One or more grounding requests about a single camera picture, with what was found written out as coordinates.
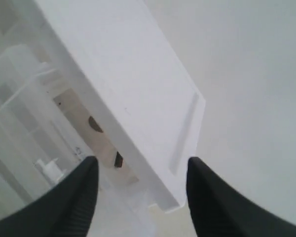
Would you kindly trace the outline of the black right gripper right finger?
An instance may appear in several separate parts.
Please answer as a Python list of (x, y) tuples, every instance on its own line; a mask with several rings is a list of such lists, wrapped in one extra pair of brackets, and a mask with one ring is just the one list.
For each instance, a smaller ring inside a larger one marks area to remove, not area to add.
[(186, 195), (199, 237), (296, 237), (296, 225), (241, 195), (198, 157), (188, 160)]

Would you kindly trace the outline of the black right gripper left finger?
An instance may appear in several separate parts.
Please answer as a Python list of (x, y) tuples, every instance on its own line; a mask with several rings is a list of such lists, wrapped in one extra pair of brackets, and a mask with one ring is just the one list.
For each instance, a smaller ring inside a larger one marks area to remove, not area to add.
[(85, 237), (98, 191), (98, 160), (89, 156), (56, 187), (1, 219), (0, 237)]

